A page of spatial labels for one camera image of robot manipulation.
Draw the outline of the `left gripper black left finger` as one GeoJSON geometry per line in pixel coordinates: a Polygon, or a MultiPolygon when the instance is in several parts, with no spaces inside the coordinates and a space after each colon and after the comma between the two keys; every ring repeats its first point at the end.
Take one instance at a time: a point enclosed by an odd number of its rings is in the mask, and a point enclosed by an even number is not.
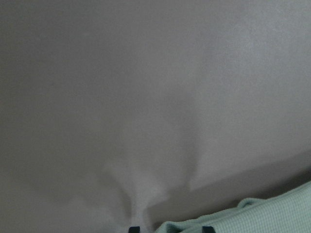
{"type": "Polygon", "coordinates": [[[131,226],[129,228],[129,233],[140,233],[140,226],[131,226]]]}

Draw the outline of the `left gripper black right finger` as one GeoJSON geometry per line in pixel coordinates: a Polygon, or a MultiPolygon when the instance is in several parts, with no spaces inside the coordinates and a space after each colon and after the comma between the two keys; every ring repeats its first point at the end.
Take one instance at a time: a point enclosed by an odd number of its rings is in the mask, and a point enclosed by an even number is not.
{"type": "Polygon", "coordinates": [[[214,228],[212,226],[203,226],[202,233],[214,233],[214,228]]]}

